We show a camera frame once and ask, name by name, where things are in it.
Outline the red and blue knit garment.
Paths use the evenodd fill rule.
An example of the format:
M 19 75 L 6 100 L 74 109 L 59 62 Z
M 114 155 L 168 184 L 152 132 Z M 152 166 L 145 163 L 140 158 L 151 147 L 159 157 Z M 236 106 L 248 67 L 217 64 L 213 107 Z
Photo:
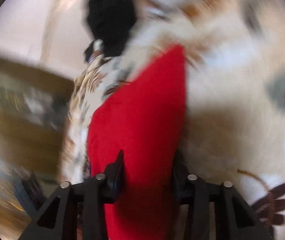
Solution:
M 171 169 L 185 122 L 185 56 L 173 46 L 94 112 L 87 152 L 92 174 L 124 153 L 124 188 L 105 205 L 110 239 L 168 239 L 178 209 Z

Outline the black clothing pile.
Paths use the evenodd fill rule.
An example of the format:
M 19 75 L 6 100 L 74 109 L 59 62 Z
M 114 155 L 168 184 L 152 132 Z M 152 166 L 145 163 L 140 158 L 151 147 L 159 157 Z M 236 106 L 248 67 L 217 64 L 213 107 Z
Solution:
M 134 0 L 89 0 L 87 25 L 105 57 L 121 55 L 137 21 Z

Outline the wooden cabinet with glass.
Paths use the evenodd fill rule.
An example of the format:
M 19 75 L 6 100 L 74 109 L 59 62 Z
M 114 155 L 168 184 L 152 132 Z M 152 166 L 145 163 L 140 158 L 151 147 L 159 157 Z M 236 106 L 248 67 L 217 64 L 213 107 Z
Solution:
M 57 174 L 73 82 L 0 59 L 0 162 Z

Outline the purple and white small item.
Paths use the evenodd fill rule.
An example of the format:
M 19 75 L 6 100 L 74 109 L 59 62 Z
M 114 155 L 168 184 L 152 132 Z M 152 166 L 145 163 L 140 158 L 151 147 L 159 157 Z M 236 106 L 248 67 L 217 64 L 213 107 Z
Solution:
M 91 44 L 85 49 L 83 53 L 84 62 L 90 63 L 93 59 L 95 59 L 97 57 L 96 54 L 100 53 L 102 45 L 103 42 L 100 39 L 91 42 Z

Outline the cream leaf-print fleece blanket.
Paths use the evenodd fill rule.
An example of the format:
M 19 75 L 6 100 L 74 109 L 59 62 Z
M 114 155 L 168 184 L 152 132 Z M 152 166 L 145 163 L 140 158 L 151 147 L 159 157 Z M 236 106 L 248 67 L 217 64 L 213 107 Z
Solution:
M 92 115 L 172 42 L 186 49 L 187 117 L 181 151 L 206 181 L 232 181 L 285 239 L 285 0 L 187 0 L 148 9 L 121 55 L 102 48 L 74 81 L 59 179 L 90 174 Z

